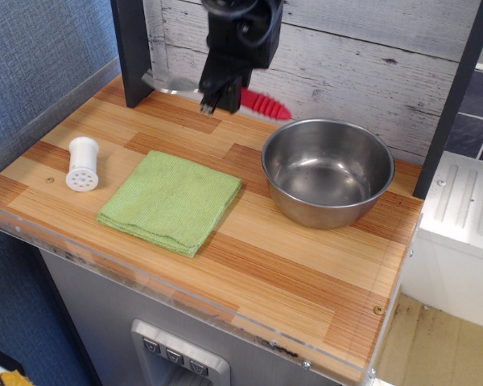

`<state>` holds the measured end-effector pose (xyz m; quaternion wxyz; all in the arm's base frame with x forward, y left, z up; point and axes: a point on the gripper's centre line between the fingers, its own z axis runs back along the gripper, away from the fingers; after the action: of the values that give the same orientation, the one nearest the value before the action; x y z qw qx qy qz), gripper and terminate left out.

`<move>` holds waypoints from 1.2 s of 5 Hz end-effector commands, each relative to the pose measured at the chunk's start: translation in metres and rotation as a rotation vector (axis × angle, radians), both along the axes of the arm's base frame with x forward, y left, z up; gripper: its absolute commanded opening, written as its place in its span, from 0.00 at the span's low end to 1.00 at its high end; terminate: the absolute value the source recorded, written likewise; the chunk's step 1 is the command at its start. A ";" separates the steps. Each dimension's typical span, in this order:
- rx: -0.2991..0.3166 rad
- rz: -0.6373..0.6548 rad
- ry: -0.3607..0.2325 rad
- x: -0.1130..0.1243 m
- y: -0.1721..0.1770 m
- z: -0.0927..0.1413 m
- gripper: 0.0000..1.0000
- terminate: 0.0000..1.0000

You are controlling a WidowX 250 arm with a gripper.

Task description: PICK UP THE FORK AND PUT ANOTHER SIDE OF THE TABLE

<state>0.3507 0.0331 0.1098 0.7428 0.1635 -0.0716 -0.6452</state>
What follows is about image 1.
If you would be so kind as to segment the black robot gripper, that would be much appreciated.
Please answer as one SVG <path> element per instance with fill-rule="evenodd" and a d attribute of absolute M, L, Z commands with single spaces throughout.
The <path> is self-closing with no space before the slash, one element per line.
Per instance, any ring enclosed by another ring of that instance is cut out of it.
<path fill-rule="evenodd" d="M 208 12 L 209 49 L 201 76 L 200 112 L 212 116 L 218 105 L 236 113 L 242 89 L 254 69 L 268 69 L 279 46 L 281 1 L 203 1 Z"/>

